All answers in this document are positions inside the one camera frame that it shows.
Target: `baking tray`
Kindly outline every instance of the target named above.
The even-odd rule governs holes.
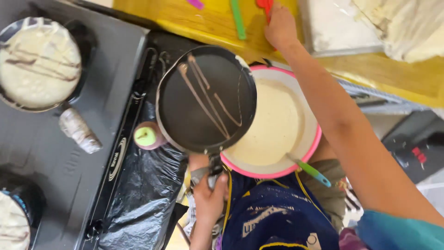
[[[339,50],[325,50],[322,52],[315,51],[313,48],[313,34],[311,25],[311,11],[309,1],[313,0],[299,0],[299,10],[302,18],[302,29],[305,39],[304,47],[313,57],[329,57],[329,56],[345,56],[356,55],[363,53],[384,52],[383,45],[368,46],[361,48],[339,49]]]

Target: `rinnai logo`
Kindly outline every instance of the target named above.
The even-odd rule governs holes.
[[[114,170],[112,171],[112,173],[110,173],[110,176],[108,178],[109,181],[112,181],[119,172],[120,166],[122,166],[123,158],[125,157],[126,148],[127,148],[127,139],[123,138],[120,141],[119,146],[116,149],[116,152],[114,152],[114,156],[112,158],[110,169],[114,168]]]

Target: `teal sleeve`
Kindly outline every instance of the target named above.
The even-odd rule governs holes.
[[[366,210],[356,230],[371,249],[444,250],[444,228],[421,220]]]

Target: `black non-stick pan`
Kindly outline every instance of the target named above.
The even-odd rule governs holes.
[[[256,85],[244,60],[222,47],[201,46],[179,58],[161,80],[157,122],[178,149],[218,155],[248,131],[256,104]]]

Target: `yellow table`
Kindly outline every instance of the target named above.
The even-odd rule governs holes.
[[[265,15],[255,0],[239,0],[247,39],[237,38],[229,0],[202,0],[198,10],[187,0],[114,0],[114,9],[155,21],[163,29],[207,44],[217,44],[248,62],[262,58],[284,62],[264,37]],[[302,21],[296,0],[281,0],[297,20],[303,41]],[[383,53],[321,58],[319,61],[338,78],[395,94],[430,107],[444,107],[444,58],[407,64]]]

